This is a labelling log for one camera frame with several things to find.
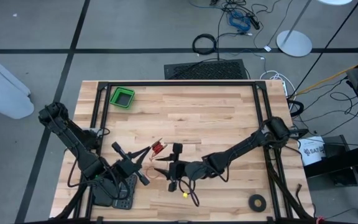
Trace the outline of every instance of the white lamp base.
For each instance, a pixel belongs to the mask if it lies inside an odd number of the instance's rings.
[[[294,57],[303,57],[311,52],[312,44],[309,37],[296,30],[292,31],[285,44],[283,44],[288,33],[289,30],[286,30],[277,36],[276,43],[280,50]]]

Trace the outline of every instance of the black floor mat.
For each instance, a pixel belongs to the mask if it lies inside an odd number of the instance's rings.
[[[249,79],[241,59],[164,65],[166,80]]]

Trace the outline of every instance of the yellow object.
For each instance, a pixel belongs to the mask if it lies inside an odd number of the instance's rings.
[[[324,79],[324,80],[321,80],[320,82],[318,82],[318,83],[316,83],[316,84],[314,84],[314,85],[311,85],[311,86],[309,86],[308,88],[305,88],[304,90],[299,91],[298,94],[296,94],[296,96],[298,96],[298,95],[300,95],[300,94],[302,94],[302,93],[304,93],[304,92],[306,92],[306,91],[308,91],[308,90],[310,90],[310,89],[312,89],[312,88],[314,88],[314,87],[316,87],[316,86],[318,86],[318,85],[320,85],[320,84],[322,84],[322,83],[324,83],[324,82],[330,81],[330,80],[332,80],[333,78],[336,78],[336,77],[342,75],[343,73],[349,71],[350,69],[356,68],[357,66],[358,66],[358,64],[357,64],[356,66],[353,66],[353,67],[351,67],[351,68],[348,68],[348,69],[346,69],[346,70],[343,70],[343,71],[341,71],[341,72],[338,72],[337,74],[335,74],[335,75],[333,75],[333,76],[331,76],[331,77],[328,77],[328,78],[326,78],[326,79]]]

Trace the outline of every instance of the floor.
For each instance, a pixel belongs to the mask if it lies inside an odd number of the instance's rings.
[[[208,5],[207,0],[192,2]],[[247,1],[248,6],[255,2]],[[269,9],[273,2],[266,1]],[[272,13],[259,14],[264,29],[255,40],[257,48],[265,46],[274,35],[289,2],[282,0]],[[324,52],[300,89],[306,88],[358,63],[358,6],[328,49],[324,49],[357,3],[353,0],[345,6],[328,6],[312,1],[296,27],[313,42],[313,53],[305,57],[279,53],[273,38],[269,44],[271,52],[260,50],[259,56],[247,51],[237,55],[222,53],[221,58],[242,59],[253,79],[264,72],[265,62],[267,70],[286,75],[297,86],[320,52]],[[278,33],[291,27],[305,4],[306,0],[291,3]],[[215,58],[191,53],[190,46],[199,34],[216,35],[220,16],[219,10],[197,8],[188,1],[177,0],[0,0],[0,63],[31,89],[35,105],[35,112],[24,119],[13,120],[0,114],[0,223],[46,220],[49,215],[64,146],[44,132],[37,111],[55,100],[66,104],[72,115],[82,80],[161,80],[165,64]],[[220,33],[236,31],[226,22],[220,28]],[[251,32],[253,36],[222,38],[220,47],[257,50],[253,43],[257,32]],[[200,47],[208,46],[208,41],[200,42]],[[346,84],[336,91],[354,96]],[[321,91],[314,91],[298,99],[309,105],[320,94]],[[325,96],[302,118],[346,109],[348,104]],[[333,113],[307,124],[311,131],[323,134],[349,118],[349,114]],[[358,118],[329,136],[339,134],[358,144]],[[35,160],[42,163],[34,165]],[[33,168],[40,171],[37,181],[27,185]],[[333,187],[326,177],[308,182],[317,215],[330,217],[354,208],[330,220],[358,223],[357,187]],[[34,192],[32,197],[25,195],[29,199],[25,219],[17,219],[26,186],[27,193],[32,189]]]

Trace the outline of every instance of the black floor stripe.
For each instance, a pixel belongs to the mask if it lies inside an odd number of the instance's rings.
[[[280,49],[273,48],[270,52],[264,49],[243,49],[243,48],[221,48],[221,53],[242,53],[242,54],[269,54],[282,53]],[[0,54],[183,54],[194,53],[193,49],[0,49]],[[357,48],[313,48],[311,53],[323,54],[355,54]]]
[[[85,0],[83,8],[81,10],[80,18],[78,19],[77,27],[74,32],[73,40],[70,45],[70,50],[66,58],[66,62],[63,67],[62,74],[60,75],[59,84],[57,86],[55,96],[53,98],[54,102],[59,102],[62,97],[68,72],[70,71],[71,63],[74,57],[73,50],[76,48],[78,39],[80,38],[81,30],[85,21],[85,16],[86,16],[86,12],[88,11],[89,4],[90,4],[90,0]],[[15,223],[24,223],[25,221],[25,217],[27,215],[27,211],[29,210],[29,206],[31,203],[31,198],[34,193],[35,185],[37,183],[38,175],[41,170],[42,161],[44,160],[45,151],[47,150],[49,137],[50,137],[50,131],[45,128],[30,172],[29,180],[27,181],[27,185],[24,190],[24,195],[19,207],[19,211],[16,216]]]

